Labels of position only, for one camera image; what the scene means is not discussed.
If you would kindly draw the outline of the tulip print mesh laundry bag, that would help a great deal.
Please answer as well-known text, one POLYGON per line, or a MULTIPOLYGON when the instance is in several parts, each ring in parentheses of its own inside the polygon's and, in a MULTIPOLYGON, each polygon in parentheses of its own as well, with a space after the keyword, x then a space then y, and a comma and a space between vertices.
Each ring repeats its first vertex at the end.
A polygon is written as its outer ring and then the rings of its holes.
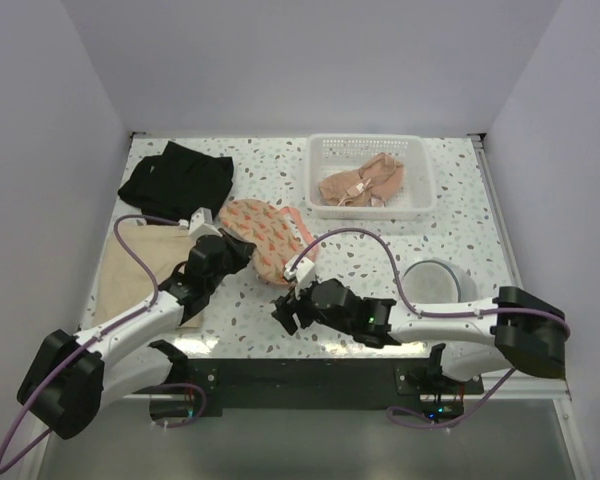
POLYGON ((254 268, 262 281, 285 285, 287 263, 315 240, 293 207, 277 208, 257 199, 233 200, 223 206, 218 219, 226 231, 255 245, 254 268))

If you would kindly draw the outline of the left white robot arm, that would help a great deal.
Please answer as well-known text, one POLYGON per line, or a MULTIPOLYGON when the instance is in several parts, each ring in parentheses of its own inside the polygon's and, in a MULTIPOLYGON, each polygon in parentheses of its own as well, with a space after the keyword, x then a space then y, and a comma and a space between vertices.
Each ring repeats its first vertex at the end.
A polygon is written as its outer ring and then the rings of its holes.
POLYGON ((246 268, 255 244, 225 231, 200 237, 155 292, 89 330, 42 342, 17 401, 62 439, 81 433, 106 405, 139 390, 180 390, 187 357, 160 339, 201 313, 222 280, 246 268))

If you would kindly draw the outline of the black garment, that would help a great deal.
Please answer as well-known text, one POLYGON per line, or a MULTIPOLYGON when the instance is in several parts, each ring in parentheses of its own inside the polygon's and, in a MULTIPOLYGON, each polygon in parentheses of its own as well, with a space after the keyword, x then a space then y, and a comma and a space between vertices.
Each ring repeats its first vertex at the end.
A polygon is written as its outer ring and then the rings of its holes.
POLYGON ((206 208, 217 216, 233 187, 231 157, 212 157, 172 141, 146 156, 120 187, 122 201, 149 216, 188 219, 206 208))

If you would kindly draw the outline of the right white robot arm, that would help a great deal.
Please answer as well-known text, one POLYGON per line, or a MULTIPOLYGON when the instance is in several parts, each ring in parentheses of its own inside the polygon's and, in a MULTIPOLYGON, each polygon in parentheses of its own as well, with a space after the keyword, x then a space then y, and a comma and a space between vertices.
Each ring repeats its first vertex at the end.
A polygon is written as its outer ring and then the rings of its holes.
POLYGON ((360 297, 337 279, 313 281, 277 298, 272 316, 290 335, 319 323, 369 348, 426 342, 431 363, 425 379, 439 393, 505 369, 566 376, 563 313, 517 287, 476 302, 408 308, 393 299, 360 297))

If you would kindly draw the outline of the white plastic basket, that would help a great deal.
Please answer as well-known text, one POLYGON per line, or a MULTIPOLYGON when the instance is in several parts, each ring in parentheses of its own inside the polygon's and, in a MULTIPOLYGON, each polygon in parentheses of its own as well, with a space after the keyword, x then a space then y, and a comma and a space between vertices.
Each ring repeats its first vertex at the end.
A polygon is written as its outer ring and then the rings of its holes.
POLYGON ((312 135, 305 200, 325 219, 411 220, 430 214, 437 197, 428 147, 409 135, 312 135))

